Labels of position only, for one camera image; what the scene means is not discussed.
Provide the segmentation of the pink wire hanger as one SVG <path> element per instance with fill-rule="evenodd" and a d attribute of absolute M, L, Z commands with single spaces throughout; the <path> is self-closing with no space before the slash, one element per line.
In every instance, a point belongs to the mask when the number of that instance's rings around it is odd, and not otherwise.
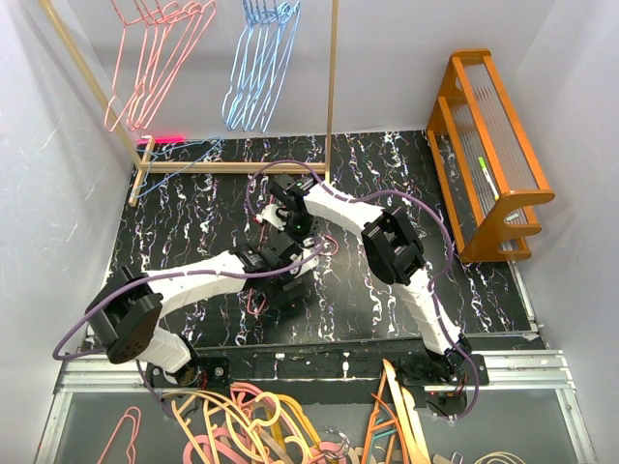
<path fill-rule="evenodd" d="M 246 312 L 257 317 L 268 304 L 288 304 L 294 302 L 303 292 L 302 275 L 296 278 L 284 274 L 297 267 L 297 264 L 284 263 L 284 248 L 296 242 L 285 232 L 269 238 L 267 242 L 255 242 L 240 246 L 236 255 L 241 259 L 248 275 L 243 291 L 248 291 Z M 321 246 L 322 256 L 333 256 L 339 251 L 339 243 L 331 236 L 316 239 L 309 237 L 296 242 L 304 247 Z"/>
<path fill-rule="evenodd" d="M 172 1 L 162 9 L 153 56 L 148 58 L 146 76 L 139 81 L 142 94 L 133 115 L 136 129 L 146 130 L 150 126 L 216 13 L 216 1 L 188 1 L 183 6 Z"/>

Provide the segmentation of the pink wire hanger hung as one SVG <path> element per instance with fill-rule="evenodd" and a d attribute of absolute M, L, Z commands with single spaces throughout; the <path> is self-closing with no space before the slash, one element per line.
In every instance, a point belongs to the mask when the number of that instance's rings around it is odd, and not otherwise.
<path fill-rule="evenodd" d="M 110 5 L 120 23 L 120 39 L 103 126 L 107 131 L 120 126 L 139 131 L 133 126 L 133 115 L 142 94 L 139 81 L 146 76 L 148 58 L 153 56 L 164 6 L 160 1 L 112 1 Z"/>

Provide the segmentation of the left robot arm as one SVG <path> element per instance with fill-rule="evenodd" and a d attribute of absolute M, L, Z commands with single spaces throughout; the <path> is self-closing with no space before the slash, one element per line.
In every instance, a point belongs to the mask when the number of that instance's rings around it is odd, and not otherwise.
<path fill-rule="evenodd" d="M 87 310 L 89 324 L 112 364 L 149 363 L 177 386 L 192 385 L 198 355 L 181 335 L 161 327 L 168 314 L 213 297 L 252 290 L 267 303 L 286 304 L 301 292 L 301 278 L 318 264 L 313 239 L 281 233 L 262 246 L 244 244 L 170 270 L 141 273 L 121 267 Z"/>

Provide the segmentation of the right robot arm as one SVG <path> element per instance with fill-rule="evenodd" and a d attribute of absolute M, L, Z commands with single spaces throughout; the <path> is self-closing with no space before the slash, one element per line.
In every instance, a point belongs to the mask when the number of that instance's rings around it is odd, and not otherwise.
<path fill-rule="evenodd" d="M 269 192 L 281 205 L 265 207 L 254 215 L 256 221 L 266 221 L 299 242 L 310 236 L 317 218 L 354 234 L 363 242 L 371 273 L 391 286 L 414 319 L 429 357 L 428 376 L 451 384 L 464 374 L 470 344 L 434 292 L 424 246 L 405 205 L 371 205 L 327 182 L 287 174 L 272 180 Z"/>

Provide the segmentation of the pile of plastic hangers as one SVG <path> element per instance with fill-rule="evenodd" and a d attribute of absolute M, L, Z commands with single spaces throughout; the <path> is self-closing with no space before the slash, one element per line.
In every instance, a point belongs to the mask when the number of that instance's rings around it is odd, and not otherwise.
<path fill-rule="evenodd" d="M 320 434 L 300 403 L 243 382 L 229 394 L 166 393 L 185 433 L 184 463 L 360 463 L 362 450 L 339 429 Z"/>

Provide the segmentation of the wooden hangers pile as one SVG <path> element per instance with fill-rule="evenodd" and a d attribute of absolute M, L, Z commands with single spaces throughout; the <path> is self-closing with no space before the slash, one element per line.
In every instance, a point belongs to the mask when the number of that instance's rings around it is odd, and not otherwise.
<path fill-rule="evenodd" d="M 386 440 L 382 463 L 463 463 L 463 456 L 454 452 L 451 458 L 431 454 L 427 447 L 420 415 L 412 394 L 400 385 L 394 366 L 386 359 L 368 427 L 361 463 L 376 463 L 375 444 Z"/>

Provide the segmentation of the pink plastic marker strip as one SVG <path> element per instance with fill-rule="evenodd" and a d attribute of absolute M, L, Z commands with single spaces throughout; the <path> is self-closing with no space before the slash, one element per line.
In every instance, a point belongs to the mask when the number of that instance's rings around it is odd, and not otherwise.
<path fill-rule="evenodd" d="M 143 136 L 135 142 L 135 145 L 146 146 L 151 141 L 153 141 L 155 144 L 174 144 L 174 143 L 184 143 L 186 141 L 186 138 L 183 136 L 169 136 L 169 137 Z"/>

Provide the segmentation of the orange wooden shelf rack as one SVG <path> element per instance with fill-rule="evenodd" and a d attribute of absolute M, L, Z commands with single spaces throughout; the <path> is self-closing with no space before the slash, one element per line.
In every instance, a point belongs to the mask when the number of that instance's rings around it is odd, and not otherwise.
<path fill-rule="evenodd" d="M 463 263 L 518 261 L 542 226 L 535 207 L 555 197 L 487 49 L 449 58 L 427 141 Z M 479 165 L 499 191 L 494 199 Z"/>

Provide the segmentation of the green white pen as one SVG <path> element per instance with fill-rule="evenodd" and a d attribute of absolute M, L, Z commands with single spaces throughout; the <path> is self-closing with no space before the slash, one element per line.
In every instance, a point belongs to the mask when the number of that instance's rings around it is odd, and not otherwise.
<path fill-rule="evenodd" d="M 483 171 L 483 174 L 484 174 L 484 177 L 486 179 L 486 182 L 488 183 L 488 185 L 489 185 L 489 187 L 490 187 L 490 189 L 492 191 L 493 197 L 494 197 L 495 200 L 497 200 L 499 198 L 499 191 L 496 188 L 496 185 L 494 184 L 494 182 L 492 180 L 492 176 L 490 175 L 489 170 L 488 170 L 488 168 L 486 166 L 486 162 L 485 162 L 484 157 L 478 157 L 478 162 L 479 162 L 479 165 L 480 165 L 480 167 L 481 167 L 481 169 Z"/>

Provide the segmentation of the wooden clothes rack frame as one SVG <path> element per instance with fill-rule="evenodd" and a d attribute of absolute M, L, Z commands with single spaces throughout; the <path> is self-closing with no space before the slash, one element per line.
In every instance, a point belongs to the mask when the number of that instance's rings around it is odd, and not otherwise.
<path fill-rule="evenodd" d="M 108 98 L 103 92 L 97 78 L 93 75 L 86 60 L 73 40 L 73 37 L 66 27 L 63 19 L 56 11 L 54 5 L 50 1 L 41 1 L 40 7 L 51 26 L 54 28 L 62 45 L 65 47 L 70 57 L 72 58 L 77 70 L 80 72 L 85 83 L 89 87 L 96 101 L 100 104 L 103 110 L 108 108 Z M 322 162 L 312 162 L 309 168 L 323 175 L 326 179 L 331 177 L 331 158 L 332 158 L 332 141 L 333 141 L 333 115 L 334 115 L 334 99 L 335 99 L 335 82 L 337 69 L 337 46 L 338 46 L 338 21 L 339 21 L 339 2 L 332 3 L 332 18 L 331 18 L 331 33 L 330 33 L 330 65 L 329 65 L 329 84 L 328 84 L 328 103 L 327 103 L 327 123 L 325 135 L 325 160 Z M 127 132 L 122 129 L 115 129 L 114 132 L 118 135 L 121 142 L 125 145 L 133 165 L 138 163 L 138 155 L 136 154 L 134 143 L 129 139 Z M 222 167 L 223 172 L 212 174 L 237 175 L 237 174 L 303 174 L 308 170 L 298 161 L 280 160 L 261 162 L 261 161 L 222 161 L 214 165 L 216 169 Z"/>

